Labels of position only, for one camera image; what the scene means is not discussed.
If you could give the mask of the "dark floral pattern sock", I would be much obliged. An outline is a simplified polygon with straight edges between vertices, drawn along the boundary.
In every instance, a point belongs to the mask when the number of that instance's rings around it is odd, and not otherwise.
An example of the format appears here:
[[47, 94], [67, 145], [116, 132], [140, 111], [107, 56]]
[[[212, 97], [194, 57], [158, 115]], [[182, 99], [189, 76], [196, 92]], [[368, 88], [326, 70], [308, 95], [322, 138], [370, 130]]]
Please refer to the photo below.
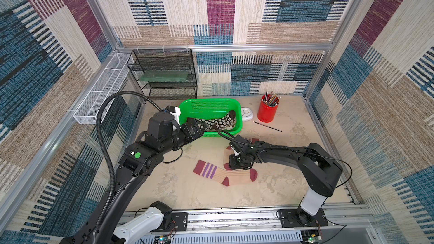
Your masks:
[[195, 121], [204, 132], [231, 130], [236, 125], [236, 112], [231, 110], [225, 117], [219, 119], [195, 119]]

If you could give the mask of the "pink purple striped sock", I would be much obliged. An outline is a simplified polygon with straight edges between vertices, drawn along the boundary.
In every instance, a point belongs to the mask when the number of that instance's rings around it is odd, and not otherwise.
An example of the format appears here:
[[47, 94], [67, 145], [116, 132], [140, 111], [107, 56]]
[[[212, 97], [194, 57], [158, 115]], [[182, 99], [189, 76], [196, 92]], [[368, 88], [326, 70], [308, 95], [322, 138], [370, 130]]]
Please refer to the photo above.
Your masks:
[[[248, 141], [254, 143], [259, 141], [259, 139], [257, 138], [246, 138]], [[232, 169], [229, 167], [229, 157], [234, 154], [234, 150], [231, 148], [231, 146], [227, 146], [224, 150], [224, 158], [223, 158], [223, 163], [224, 163], [224, 168], [226, 170], [231, 171]]]
[[249, 184], [255, 182], [258, 178], [258, 172], [255, 169], [232, 170], [229, 168], [228, 163], [221, 168], [203, 160], [197, 162], [193, 172], [224, 186]]

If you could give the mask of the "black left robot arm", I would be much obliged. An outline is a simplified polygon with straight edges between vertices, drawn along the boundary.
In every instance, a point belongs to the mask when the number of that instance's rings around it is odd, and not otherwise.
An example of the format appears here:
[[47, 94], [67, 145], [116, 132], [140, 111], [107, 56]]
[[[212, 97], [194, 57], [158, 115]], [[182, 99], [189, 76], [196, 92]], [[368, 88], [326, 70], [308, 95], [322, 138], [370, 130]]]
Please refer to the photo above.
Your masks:
[[202, 137], [205, 123], [189, 118], [178, 124], [173, 114], [156, 113], [149, 119], [143, 140], [128, 146], [120, 160], [114, 184], [103, 196], [95, 211], [85, 224], [70, 237], [61, 240], [63, 244], [128, 244], [135, 243], [144, 234], [160, 227], [156, 219], [162, 214], [147, 214], [147, 221], [134, 219], [118, 225], [132, 198], [164, 160], [164, 155], [177, 151], [183, 146]]

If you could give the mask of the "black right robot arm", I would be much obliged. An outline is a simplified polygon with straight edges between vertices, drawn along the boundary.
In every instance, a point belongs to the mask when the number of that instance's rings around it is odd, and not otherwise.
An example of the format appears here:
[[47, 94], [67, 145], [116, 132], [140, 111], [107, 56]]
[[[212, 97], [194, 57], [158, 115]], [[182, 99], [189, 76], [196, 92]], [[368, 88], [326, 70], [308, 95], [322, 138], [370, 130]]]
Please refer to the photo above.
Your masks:
[[278, 146], [236, 136], [229, 140], [229, 145], [234, 151], [229, 156], [230, 169], [247, 170], [253, 168], [254, 163], [276, 163], [302, 172], [309, 188], [296, 209], [277, 212], [283, 228], [328, 226], [322, 206], [334, 194], [343, 169], [319, 144]]

